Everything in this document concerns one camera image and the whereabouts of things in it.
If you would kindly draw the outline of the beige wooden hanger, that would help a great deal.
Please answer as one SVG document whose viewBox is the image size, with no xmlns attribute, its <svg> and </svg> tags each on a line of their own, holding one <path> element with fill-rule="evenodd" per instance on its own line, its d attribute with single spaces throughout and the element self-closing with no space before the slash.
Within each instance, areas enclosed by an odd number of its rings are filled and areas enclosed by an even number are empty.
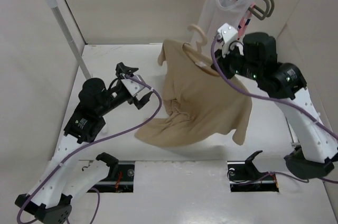
<svg viewBox="0 0 338 224">
<path fill-rule="evenodd" d="M 192 48 L 192 46 L 189 43 L 184 43 L 183 44 L 183 51 L 187 55 L 187 57 L 193 62 L 193 63 L 198 63 L 200 62 L 195 56 L 194 53 L 198 53 L 199 55 L 202 54 L 202 47 L 206 46 L 208 43 L 207 36 L 205 32 L 196 24 L 190 24 L 187 27 L 187 30 L 190 32 L 196 32 L 198 33 L 200 39 L 195 42 L 196 45 L 196 50 Z"/>
</svg>

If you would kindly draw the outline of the beige t shirt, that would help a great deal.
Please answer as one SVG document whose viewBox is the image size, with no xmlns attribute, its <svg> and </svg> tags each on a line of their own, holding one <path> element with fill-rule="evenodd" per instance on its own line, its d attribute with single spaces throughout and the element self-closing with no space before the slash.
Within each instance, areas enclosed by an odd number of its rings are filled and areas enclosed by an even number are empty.
<svg viewBox="0 0 338 224">
<path fill-rule="evenodd" d="M 245 142 L 252 100 L 234 90 L 216 71 L 208 74 L 196 59 L 210 66 L 211 59 L 189 43 L 164 40 L 157 63 L 167 65 L 162 92 L 167 118 L 154 118 L 135 137 L 157 147 L 180 147 L 219 133 L 234 132 L 237 145 Z"/>
</svg>

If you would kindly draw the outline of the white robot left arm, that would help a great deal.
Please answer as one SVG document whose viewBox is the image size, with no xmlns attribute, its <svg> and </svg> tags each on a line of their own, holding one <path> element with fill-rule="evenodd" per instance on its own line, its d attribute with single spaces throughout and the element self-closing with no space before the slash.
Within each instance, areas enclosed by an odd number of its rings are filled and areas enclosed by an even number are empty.
<svg viewBox="0 0 338 224">
<path fill-rule="evenodd" d="M 137 71 L 138 68 L 120 62 L 116 65 L 116 77 L 109 86 L 100 78 L 90 78 L 83 83 L 78 95 L 79 103 L 42 177 L 30 192 L 18 195 L 15 200 L 15 205 L 19 207 L 18 223 L 22 223 L 24 212 L 33 216 L 31 223 L 65 223 L 74 200 L 103 178 L 112 180 L 116 177 L 118 160 L 110 154 L 101 153 L 78 182 L 70 182 L 81 154 L 98 143 L 97 135 L 106 124 L 104 115 L 125 102 L 142 108 L 143 103 L 137 99 L 137 94 L 144 89 L 144 82 Z"/>
</svg>

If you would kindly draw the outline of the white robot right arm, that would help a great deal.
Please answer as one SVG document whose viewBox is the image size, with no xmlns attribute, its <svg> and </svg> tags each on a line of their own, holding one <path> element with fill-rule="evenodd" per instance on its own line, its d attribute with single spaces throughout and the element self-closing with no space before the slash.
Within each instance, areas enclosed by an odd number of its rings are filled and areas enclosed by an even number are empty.
<svg viewBox="0 0 338 224">
<path fill-rule="evenodd" d="M 297 146 L 285 156 L 289 171 L 302 180 L 324 179 L 337 161 L 337 135 L 326 128 L 311 104 L 298 67 L 277 61 L 275 39 L 262 32 L 245 36 L 243 52 L 230 32 L 215 40 L 210 58 L 187 42 L 164 40 L 157 62 L 167 65 L 162 103 L 167 118 L 151 118 L 135 136 L 157 147 L 181 147 L 214 134 L 233 133 L 242 145 L 254 95 L 238 76 L 254 80 L 291 124 Z"/>
</svg>

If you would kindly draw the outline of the pink garment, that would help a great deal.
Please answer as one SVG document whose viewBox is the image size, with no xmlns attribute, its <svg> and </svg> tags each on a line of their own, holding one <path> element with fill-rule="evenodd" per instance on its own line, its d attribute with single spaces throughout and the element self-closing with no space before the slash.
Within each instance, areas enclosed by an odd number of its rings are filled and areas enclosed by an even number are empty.
<svg viewBox="0 0 338 224">
<path fill-rule="evenodd" d="M 253 9 L 253 7 L 255 6 L 255 2 L 253 2 L 249 9 Z M 245 31 L 250 23 L 250 20 L 251 20 L 251 17 L 252 17 L 252 13 L 247 10 L 245 12 L 245 14 L 243 15 L 242 19 L 240 20 L 239 22 L 239 25 L 238 25 L 238 37 L 237 37 L 237 40 L 240 40 L 244 34 L 245 34 Z"/>
</svg>

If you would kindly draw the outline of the white tank top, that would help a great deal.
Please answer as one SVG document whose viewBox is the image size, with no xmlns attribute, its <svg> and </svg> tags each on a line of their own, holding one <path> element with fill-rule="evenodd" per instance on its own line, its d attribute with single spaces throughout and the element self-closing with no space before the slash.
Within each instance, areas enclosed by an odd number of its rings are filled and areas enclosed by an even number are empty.
<svg viewBox="0 0 338 224">
<path fill-rule="evenodd" d="M 210 56 L 210 47 L 217 29 L 224 23 L 235 27 L 255 0 L 205 0 L 198 23 L 206 34 L 208 43 L 202 47 L 202 53 Z"/>
</svg>

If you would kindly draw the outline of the aluminium rail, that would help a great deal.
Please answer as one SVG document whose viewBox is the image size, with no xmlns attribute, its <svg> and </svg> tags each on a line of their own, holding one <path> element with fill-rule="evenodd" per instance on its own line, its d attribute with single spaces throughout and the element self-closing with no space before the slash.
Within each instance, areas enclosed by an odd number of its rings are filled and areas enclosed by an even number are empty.
<svg viewBox="0 0 338 224">
<path fill-rule="evenodd" d="M 294 130 L 293 130 L 293 128 L 292 128 L 292 126 L 291 126 L 289 120 L 288 120 L 287 118 L 285 118 L 285 119 L 286 119 L 286 123 L 287 123 L 288 130 L 289 130 L 289 133 L 290 133 L 290 137 L 291 137 L 291 142 L 290 142 L 290 144 L 291 144 L 292 148 L 297 148 L 297 147 L 299 147 L 301 144 L 300 144 L 300 142 L 299 142 L 299 140 L 298 140 L 298 138 L 297 138 L 297 136 L 296 136 L 296 133 L 294 132 Z"/>
</svg>

